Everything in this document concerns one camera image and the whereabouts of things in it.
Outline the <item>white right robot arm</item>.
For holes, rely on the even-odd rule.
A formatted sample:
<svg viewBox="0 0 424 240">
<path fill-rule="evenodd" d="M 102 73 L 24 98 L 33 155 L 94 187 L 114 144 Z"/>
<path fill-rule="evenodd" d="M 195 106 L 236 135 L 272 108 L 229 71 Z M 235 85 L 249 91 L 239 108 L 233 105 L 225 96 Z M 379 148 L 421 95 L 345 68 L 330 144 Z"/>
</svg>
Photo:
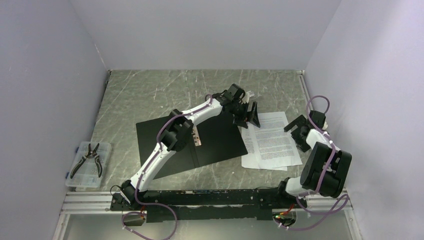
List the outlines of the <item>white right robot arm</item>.
<svg viewBox="0 0 424 240">
<path fill-rule="evenodd" d="M 296 198 L 307 194 L 337 198 L 345 185 L 352 155 L 338 148 L 325 131 L 326 115 L 312 110 L 308 117 L 297 117 L 284 127 L 291 131 L 297 148 L 310 155 L 299 177 L 281 181 L 275 194 L 276 203 L 287 208 L 296 204 Z"/>
</svg>

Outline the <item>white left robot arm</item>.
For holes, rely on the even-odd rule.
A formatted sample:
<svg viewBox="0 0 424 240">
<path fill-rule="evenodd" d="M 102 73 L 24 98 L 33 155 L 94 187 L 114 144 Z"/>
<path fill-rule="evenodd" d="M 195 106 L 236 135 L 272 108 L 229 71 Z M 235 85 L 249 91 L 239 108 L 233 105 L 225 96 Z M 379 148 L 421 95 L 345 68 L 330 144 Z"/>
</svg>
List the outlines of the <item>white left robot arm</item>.
<svg viewBox="0 0 424 240">
<path fill-rule="evenodd" d="M 174 109 L 157 133 L 152 153 L 141 168 L 122 183 L 120 195 L 124 198 L 124 204 L 131 210 L 139 209 L 144 203 L 143 194 L 148 186 L 165 163 L 187 145 L 193 137 L 193 128 L 222 113 L 231 114 L 233 123 L 239 127 L 246 129 L 248 124 L 261 126 L 258 103 L 251 101 L 249 95 L 235 83 L 222 92 L 207 94 L 203 103 L 191 109 Z"/>
</svg>

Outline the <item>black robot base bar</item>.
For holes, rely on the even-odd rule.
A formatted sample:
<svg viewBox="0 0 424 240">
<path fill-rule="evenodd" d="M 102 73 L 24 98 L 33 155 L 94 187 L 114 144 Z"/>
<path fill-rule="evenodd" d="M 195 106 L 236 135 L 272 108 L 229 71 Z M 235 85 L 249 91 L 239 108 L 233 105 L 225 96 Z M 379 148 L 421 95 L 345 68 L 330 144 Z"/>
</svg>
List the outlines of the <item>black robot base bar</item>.
<svg viewBox="0 0 424 240">
<path fill-rule="evenodd" d="M 150 190 L 141 201 L 129 204 L 120 193 L 110 203 L 113 212 L 138 211 L 148 223 L 173 220 L 256 219 L 270 220 L 279 212 L 298 209 L 294 196 L 277 187 L 214 190 Z"/>
</svg>

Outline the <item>printed white paper sheet top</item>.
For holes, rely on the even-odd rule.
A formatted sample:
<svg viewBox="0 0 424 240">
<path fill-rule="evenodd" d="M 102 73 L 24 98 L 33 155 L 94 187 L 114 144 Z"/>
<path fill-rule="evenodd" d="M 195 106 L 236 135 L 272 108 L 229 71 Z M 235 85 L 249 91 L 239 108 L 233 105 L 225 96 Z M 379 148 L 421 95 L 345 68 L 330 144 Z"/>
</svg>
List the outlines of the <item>printed white paper sheet top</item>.
<svg viewBox="0 0 424 240">
<path fill-rule="evenodd" d="M 260 128 L 248 124 L 241 137 L 248 153 L 254 153 L 262 168 L 292 167 L 302 164 L 294 140 L 284 127 L 288 119 L 284 111 L 260 113 Z"/>
</svg>

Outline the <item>beige folder with black inside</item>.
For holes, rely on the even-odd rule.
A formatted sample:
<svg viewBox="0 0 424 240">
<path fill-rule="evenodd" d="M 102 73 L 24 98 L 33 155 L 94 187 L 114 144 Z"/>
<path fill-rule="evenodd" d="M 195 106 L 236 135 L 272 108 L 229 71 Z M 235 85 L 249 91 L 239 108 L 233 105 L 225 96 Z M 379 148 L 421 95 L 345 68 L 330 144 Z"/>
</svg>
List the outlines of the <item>beige folder with black inside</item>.
<svg viewBox="0 0 424 240">
<path fill-rule="evenodd" d="M 156 146 L 157 133 L 169 117 L 160 117 L 137 123 L 140 164 L 143 165 Z M 213 163 L 248 154 L 240 130 L 233 123 L 233 115 L 222 113 L 196 126 L 200 145 L 194 139 L 185 148 L 175 153 L 158 171 L 154 179 L 182 173 Z"/>
</svg>

